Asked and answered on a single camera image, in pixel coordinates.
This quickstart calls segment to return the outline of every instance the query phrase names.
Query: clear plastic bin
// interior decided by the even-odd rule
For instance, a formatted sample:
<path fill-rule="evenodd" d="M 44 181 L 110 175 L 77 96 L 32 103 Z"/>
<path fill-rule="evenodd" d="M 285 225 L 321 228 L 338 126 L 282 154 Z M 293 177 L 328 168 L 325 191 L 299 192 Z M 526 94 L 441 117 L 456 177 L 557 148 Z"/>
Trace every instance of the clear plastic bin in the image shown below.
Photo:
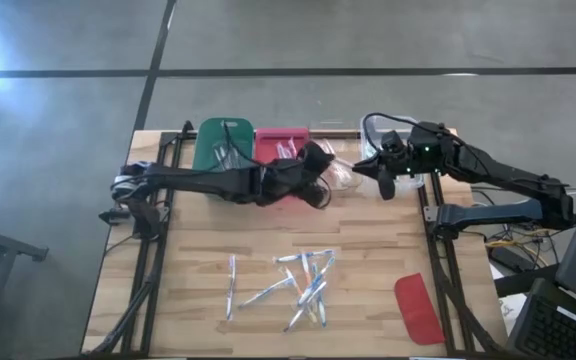
<path fill-rule="evenodd" d="M 417 122 L 417 120 L 409 116 L 399 116 L 396 117 Z M 405 124 L 402 122 L 393 121 L 382 116 L 371 116 L 368 118 L 366 123 L 366 128 L 368 134 L 364 133 L 364 127 L 362 125 L 363 118 L 359 119 L 359 132 L 361 133 L 361 158 L 363 160 L 370 158 L 376 153 L 376 150 L 370 145 L 366 136 L 370 136 L 372 142 L 381 148 L 381 137 L 391 131 L 397 131 L 401 140 L 404 143 L 408 140 L 410 136 L 410 131 L 412 130 L 412 125 Z M 379 193 L 379 188 L 377 181 L 364 181 L 366 186 L 362 186 L 362 192 L 375 192 Z M 395 196 L 402 196 L 409 193 L 411 190 L 415 190 L 424 184 L 424 177 L 421 174 L 415 176 L 410 175 L 399 175 L 395 178 Z"/>

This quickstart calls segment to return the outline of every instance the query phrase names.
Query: wooden tabletop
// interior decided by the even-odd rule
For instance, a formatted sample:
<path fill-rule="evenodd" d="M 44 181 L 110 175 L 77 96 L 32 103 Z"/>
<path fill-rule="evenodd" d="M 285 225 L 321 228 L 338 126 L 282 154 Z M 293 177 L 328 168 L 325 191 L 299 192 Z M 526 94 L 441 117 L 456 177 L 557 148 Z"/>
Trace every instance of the wooden tabletop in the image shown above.
<path fill-rule="evenodd" d="M 160 133 L 136 132 L 128 161 L 154 161 Z M 357 140 L 330 142 L 338 156 L 348 161 L 359 159 Z M 192 159 L 189 141 L 182 150 L 182 167 L 191 167 Z M 260 208 L 177 192 L 150 355 L 445 355 L 442 344 L 419 346 L 410 340 L 393 292 L 397 279 L 421 273 L 437 312 L 416 192 L 383 201 L 373 181 L 355 179 L 349 187 L 336 188 L 325 210 L 294 199 Z M 472 204 L 467 184 L 443 177 L 442 186 L 447 203 Z M 130 225 L 114 227 L 108 246 L 131 231 Z M 138 241 L 131 240 L 105 258 L 84 350 L 98 345 L 125 310 L 138 248 Z M 243 310 L 235 306 L 233 320 L 226 321 L 229 255 L 237 257 L 237 305 L 282 279 L 272 262 L 274 256 L 323 249 L 334 249 L 337 260 L 327 275 L 324 292 L 327 328 L 304 316 L 293 332 L 282 332 L 294 315 L 297 295 L 290 288 Z M 506 331 L 481 238 L 461 235 L 455 250 L 466 302 L 492 337 L 503 344 Z M 298 265 L 289 267 L 303 287 L 304 273 Z M 451 319 L 460 344 L 454 308 Z M 139 327 L 136 336 L 141 336 Z"/>

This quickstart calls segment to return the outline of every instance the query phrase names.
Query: concrete floor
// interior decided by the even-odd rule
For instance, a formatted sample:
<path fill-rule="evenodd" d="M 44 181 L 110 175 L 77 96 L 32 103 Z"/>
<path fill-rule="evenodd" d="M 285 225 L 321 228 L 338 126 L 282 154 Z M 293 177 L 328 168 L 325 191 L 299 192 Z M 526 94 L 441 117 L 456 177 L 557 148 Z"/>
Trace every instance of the concrete floor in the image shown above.
<path fill-rule="evenodd" d="M 0 1 L 0 70 L 148 69 L 165 5 Z M 576 0 L 182 0 L 161 65 L 551 66 L 576 66 Z M 0 233 L 50 247 L 45 262 L 15 265 L 0 359 L 78 352 L 108 233 L 97 214 L 145 82 L 0 79 Z M 355 128 L 369 111 L 445 122 L 500 161 L 576 187 L 576 75 L 159 79 L 145 128 L 214 116 Z"/>

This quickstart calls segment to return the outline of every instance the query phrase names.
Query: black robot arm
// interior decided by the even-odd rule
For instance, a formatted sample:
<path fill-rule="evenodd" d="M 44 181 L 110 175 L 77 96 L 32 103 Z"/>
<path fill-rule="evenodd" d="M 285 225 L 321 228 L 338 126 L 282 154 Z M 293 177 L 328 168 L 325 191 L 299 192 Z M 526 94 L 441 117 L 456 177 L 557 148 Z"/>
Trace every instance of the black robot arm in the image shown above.
<path fill-rule="evenodd" d="M 532 198 L 524 203 L 503 206 L 448 204 L 436 209 L 427 208 L 425 216 L 435 223 L 435 233 L 440 237 L 454 239 L 459 231 L 470 225 L 533 221 L 545 228 L 559 230 L 576 225 L 573 201 L 566 194 L 566 184 L 548 175 L 537 175 L 499 163 L 485 151 L 450 133 L 443 124 L 414 123 L 406 143 L 395 131 L 384 134 L 381 149 L 373 157 L 355 164 L 353 171 L 377 180 L 380 193 L 386 200 L 395 194 L 393 179 L 396 176 L 432 172 L 448 174 L 471 184 L 489 183 Z"/>
<path fill-rule="evenodd" d="M 287 195 L 294 195 L 319 208 L 330 194 L 317 184 L 334 156 L 309 142 L 297 159 L 275 159 L 269 164 L 253 165 L 222 172 L 178 169 L 148 162 L 123 166 L 111 186 L 112 198 L 128 206 L 142 238 L 160 233 L 161 214 L 150 205 L 148 196 L 159 189 L 212 194 L 237 204 L 266 206 Z"/>

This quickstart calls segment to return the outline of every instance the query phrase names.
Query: wooden table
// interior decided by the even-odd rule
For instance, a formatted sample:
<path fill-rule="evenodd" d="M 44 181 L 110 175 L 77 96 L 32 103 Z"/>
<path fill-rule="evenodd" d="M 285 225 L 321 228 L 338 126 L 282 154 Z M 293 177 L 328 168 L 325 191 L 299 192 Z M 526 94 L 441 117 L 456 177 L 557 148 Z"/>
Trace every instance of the wooden table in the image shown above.
<path fill-rule="evenodd" d="M 154 161 L 160 133 L 135 133 L 128 161 Z M 358 160 L 357 140 L 331 143 L 338 156 Z M 182 166 L 191 167 L 193 144 L 185 144 Z M 472 204 L 467 184 L 443 177 L 442 187 L 446 203 Z M 397 279 L 421 273 L 436 309 L 416 192 L 383 201 L 376 191 L 376 184 L 364 179 L 358 187 L 334 191 L 325 210 L 312 209 L 294 199 L 260 208 L 177 192 L 150 355 L 445 355 L 443 344 L 419 346 L 410 340 L 393 292 Z M 113 228 L 108 245 L 131 231 L 129 225 Z M 136 240 L 127 242 L 105 258 L 84 350 L 99 344 L 125 310 L 138 248 Z M 327 328 L 304 317 L 294 332 L 282 333 L 294 314 L 296 293 L 292 289 L 276 291 L 244 310 L 235 308 L 233 320 L 226 321 L 230 254 L 237 256 L 234 303 L 239 304 L 282 278 L 273 256 L 296 254 L 302 249 L 334 249 L 336 253 L 324 293 Z M 464 234 L 455 241 L 455 249 L 467 303 L 493 338 L 503 344 L 506 331 L 481 238 Z M 298 264 L 290 264 L 290 268 L 303 286 L 304 274 Z M 452 307 L 451 318 L 461 344 L 459 321 Z M 135 336 L 140 338 L 140 331 L 138 327 Z"/>

